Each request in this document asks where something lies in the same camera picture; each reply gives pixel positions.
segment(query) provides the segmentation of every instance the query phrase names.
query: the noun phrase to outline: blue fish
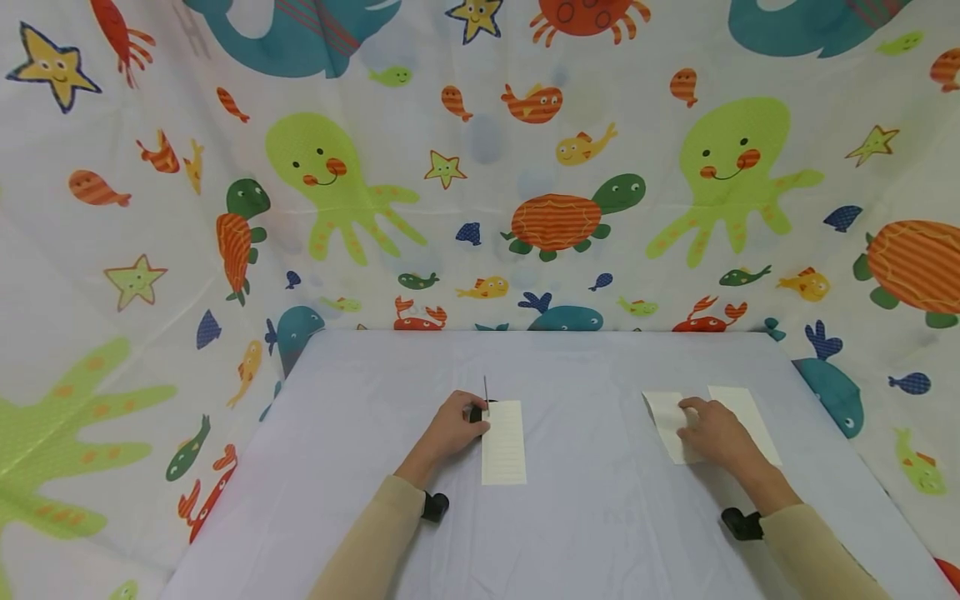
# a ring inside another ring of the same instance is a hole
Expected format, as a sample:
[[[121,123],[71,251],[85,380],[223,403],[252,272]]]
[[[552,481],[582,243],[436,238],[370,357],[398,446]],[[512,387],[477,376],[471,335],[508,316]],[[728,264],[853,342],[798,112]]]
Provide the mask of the blue fish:
[[[206,348],[206,346],[220,337],[220,332],[223,329],[220,327],[220,324],[217,323],[217,320],[213,318],[213,313],[207,310],[204,313],[204,317],[200,319],[200,324],[197,325],[197,350],[201,348]]]
[[[300,276],[297,275],[295,271],[287,271],[287,287],[285,289],[292,290],[295,286],[300,285]]]
[[[224,51],[244,66],[274,77],[309,77],[323,71],[327,79],[343,75],[360,44],[400,10],[399,0],[274,0],[270,30],[246,37],[227,16],[233,0],[183,0],[183,4],[206,19]]]
[[[516,305],[520,308],[536,308],[540,312],[528,331],[598,331],[603,327],[603,317],[592,308],[584,306],[554,306],[550,308],[553,295],[546,292],[540,298],[524,292],[526,301]]]
[[[597,278],[597,282],[593,284],[593,287],[588,288],[591,292],[596,292],[597,288],[607,287],[613,283],[613,276],[609,273],[601,273]]]
[[[914,396],[926,394],[930,391],[930,386],[932,385],[930,378],[926,376],[926,373],[922,372],[912,372],[901,379],[887,376],[887,382],[891,388],[898,387]]]
[[[470,242],[474,246],[480,245],[480,224],[464,223],[464,226],[457,231],[457,241]]]
[[[846,233],[847,229],[853,225],[853,221],[856,220],[860,213],[863,212],[863,208],[859,206],[854,206],[853,204],[848,204],[847,206],[840,206],[824,219],[824,223],[833,227],[841,233]]]

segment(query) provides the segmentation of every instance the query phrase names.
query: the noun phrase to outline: orange striped fish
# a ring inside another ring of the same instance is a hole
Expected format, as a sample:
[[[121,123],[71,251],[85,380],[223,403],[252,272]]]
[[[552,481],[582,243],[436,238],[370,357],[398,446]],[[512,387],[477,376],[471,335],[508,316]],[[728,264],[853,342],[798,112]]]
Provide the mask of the orange striped fish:
[[[543,87],[536,84],[527,92],[527,97],[519,99],[506,85],[507,93],[500,96],[500,100],[507,103],[510,114],[514,118],[534,125],[546,123],[553,118],[564,105],[564,93],[558,87]]]
[[[960,71],[960,48],[950,48],[933,62],[930,79],[943,86],[940,91],[954,91],[960,89],[956,81],[957,71]]]
[[[130,205],[130,194],[117,194],[104,178],[93,171],[74,171],[67,180],[70,192],[80,202],[103,206],[104,204]]]
[[[697,104],[697,98],[693,95],[696,93],[696,88],[697,72],[693,69],[681,69],[670,80],[670,93],[677,100],[686,102],[687,108]]]
[[[244,292],[250,292],[247,282],[247,264],[252,245],[250,225],[240,215],[233,213],[217,217],[217,244],[220,256],[224,259],[224,274],[233,294],[227,300],[239,300],[240,305],[247,303]]]
[[[444,103],[444,108],[464,120],[464,123],[473,116],[472,112],[464,110],[464,95],[456,85],[448,85],[444,91],[440,92],[440,101]]]
[[[220,104],[224,105],[224,108],[227,109],[227,112],[240,119],[244,123],[250,121],[250,116],[240,111],[240,108],[237,107],[237,103],[235,100],[233,100],[233,96],[230,95],[230,92],[226,91],[222,87],[218,87],[217,98],[220,98]]]
[[[177,173],[180,171],[180,161],[174,153],[174,147],[170,145],[167,134],[163,130],[156,130],[156,143],[160,149],[152,152],[143,147],[140,140],[136,140],[136,145],[140,147],[140,159],[149,161],[160,173]]]

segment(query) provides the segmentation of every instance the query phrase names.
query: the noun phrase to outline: lined paper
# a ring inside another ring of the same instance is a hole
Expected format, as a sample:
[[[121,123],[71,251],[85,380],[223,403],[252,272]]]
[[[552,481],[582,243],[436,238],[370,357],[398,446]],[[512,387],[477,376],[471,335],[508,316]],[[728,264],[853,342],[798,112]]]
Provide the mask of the lined paper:
[[[491,402],[484,420],[490,430],[482,438],[480,483],[515,486],[527,483],[527,455],[523,447],[523,415],[515,400]]]

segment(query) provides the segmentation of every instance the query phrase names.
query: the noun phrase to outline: cartoon fish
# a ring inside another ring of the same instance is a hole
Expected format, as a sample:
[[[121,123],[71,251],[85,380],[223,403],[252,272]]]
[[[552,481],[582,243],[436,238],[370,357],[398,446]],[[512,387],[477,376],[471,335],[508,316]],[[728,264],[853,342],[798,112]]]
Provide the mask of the cartoon fish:
[[[894,429],[894,433],[897,434],[896,452],[897,460],[900,461],[900,468],[903,469],[903,474],[917,489],[917,492],[930,495],[947,493],[944,477],[937,469],[937,461],[920,452],[914,452],[910,448],[911,431],[909,429]]]
[[[767,265],[763,268],[763,271],[760,271],[756,275],[752,274],[749,269],[731,269],[727,273],[720,277],[720,285],[728,285],[732,287],[747,285],[748,283],[753,283],[754,281],[760,279],[761,277],[768,275],[770,273],[770,268],[773,265]]]
[[[841,233],[846,233],[847,229],[853,225],[853,221],[856,220],[860,213],[863,212],[863,208],[859,206],[854,206],[849,204],[847,206],[840,206],[824,219],[824,223],[833,227]]]
[[[546,292],[540,298],[530,292],[524,292],[526,301],[516,305],[520,308],[536,308],[540,312],[528,331],[599,331],[603,327],[603,316],[592,308],[584,306],[554,306],[550,308],[553,295]]]
[[[193,147],[193,160],[185,158],[183,160],[183,169],[186,171],[186,178],[193,186],[193,191],[200,195],[200,178],[204,176],[204,147],[197,143],[197,140],[191,139],[190,145]]]
[[[300,276],[295,271],[287,271],[287,287],[284,289],[292,290],[300,285]]]
[[[219,338],[221,331],[223,329],[214,319],[213,313],[207,310],[204,317],[200,319],[200,324],[197,325],[197,350],[206,348],[210,342]]]
[[[558,87],[543,87],[536,84],[527,92],[523,100],[514,95],[510,85],[505,85],[507,93],[500,96],[500,100],[507,103],[507,108],[514,118],[534,125],[546,123],[557,114],[564,105],[564,93]]]
[[[913,396],[922,396],[930,391],[930,378],[924,372],[912,372],[906,377],[896,379],[887,376],[887,383],[890,387],[898,387]]]
[[[404,273],[397,277],[396,280],[400,282],[400,285],[411,290],[425,290],[437,281],[440,281],[436,273],[431,273],[429,279],[424,279],[416,273]]]
[[[414,305],[412,300],[404,300],[402,297],[397,296],[394,300],[394,307],[396,308],[396,321],[394,321],[394,330],[396,331],[440,331],[446,325],[446,311],[443,310],[440,306],[436,310],[426,308],[426,314],[430,315],[432,319],[436,319],[438,323],[436,324],[432,321],[427,321],[426,319],[418,319],[416,317],[401,317],[400,313],[405,310],[410,310]]]
[[[410,69],[403,66],[392,66],[382,73],[370,70],[370,79],[387,87],[404,87],[413,78],[414,74]]]
[[[503,298],[510,290],[510,283],[503,277],[493,276],[477,279],[473,289],[457,290],[457,298]]]
[[[686,102],[687,108],[693,108],[698,99],[694,94],[697,90],[697,72],[693,69],[681,69],[670,80],[670,93],[677,100]]]
[[[237,367],[237,372],[240,373],[240,391],[237,392],[236,396],[227,401],[228,408],[236,406],[237,402],[246,395],[247,390],[253,383],[253,378],[256,377],[257,372],[260,371],[260,363],[262,361],[263,344],[260,344],[259,340],[252,340],[247,344],[247,351],[244,352],[243,361],[240,363],[240,366]]]
[[[227,109],[227,112],[240,119],[241,123],[247,123],[250,121],[250,116],[245,114],[240,108],[237,107],[237,103],[233,100],[233,96],[230,95],[230,92],[226,91],[222,87],[217,88],[217,98],[220,99],[220,104],[224,105],[224,108]]]
[[[210,433],[210,416],[203,415],[200,418],[200,432],[180,445],[177,454],[174,455],[170,465],[167,467],[167,481],[177,481],[197,460],[200,455],[200,448],[204,446],[207,434]]]
[[[781,279],[777,287],[796,290],[800,297],[808,302],[819,302],[830,291],[830,282],[823,275],[817,273],[813,267],[800,271],[796,277]]]
[[[635,317],[649,317],[660,310],[660,305],[655,302],[645,302],[643,300],[627,302],[627,300],[622,296],[616,300],[616,303]]]
[[[587,289],[591,292],[596,292],[598,289],[607,287],[611,283],[613,283],[613,276],[609,273],[601,273],[599,276],[597,276],[596,283]]]
[[[607,142],[616,136],[616,123],[610,123],[607,132],[596,142],[586,133],[579,132],[576,137],[568,137],[557,144],[557,161],[567,167],[583,164],[603,152]]]
[[[320,296],[320,301],[330,308],[336,308],[345,313],[358,313],[362,308],[360,300],[354,300],[352,298],[340,297],[336,301],[333,301],[325,296]]]
[[[937,57],[930,67],[930,79],[943,87],[940,91],[947,93],[960,89],[956,82],[957,71],[960,71],[960,47],[950,48]]]
[[[78,170],[70,174],[67,180],[70,186],[70,193],[80,202],[91,204],[93,206],[103,206],[105,204],[120,204],[121,206],[130,205],[130,194],[117,194],[113,191],[104,178],[93,171]]]
[[[919,46],[920,42],[922,41],[924,41],[924,32],[910,32],[909,34],[903,34],[893,41],[880,44],[876,50],[880,54],[885,54],[888,57],[895,57],[903,54],[904,52],[910,52]]]
[[[180,170],[174,147],[170,145],[170,140],[163,130],[156,130],[156,144],[160,147],[156,152],[144,148],[140,140],[135,141],[140,147],[140,160],[150,162],[159,173],[177,173]]]
[[[440,101],[444,103],[444,108],[463,119],[464,123],[473,116],[472,112],[464,110],[464,95],[456,85],[448,85],[440,92]]]

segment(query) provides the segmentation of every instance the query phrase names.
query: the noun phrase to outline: blue whale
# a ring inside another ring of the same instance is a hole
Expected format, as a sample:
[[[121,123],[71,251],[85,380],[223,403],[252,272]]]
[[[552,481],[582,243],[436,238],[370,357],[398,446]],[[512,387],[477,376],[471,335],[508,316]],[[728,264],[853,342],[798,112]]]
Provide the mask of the blue whale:
[[[246,37],[227,18],[233,0],[183,0],[206,19],[234,60],[275,77],[328,79],[347,71],[360,44],[400,10],[400,0],[274,0],[274,19],[263,37]]]

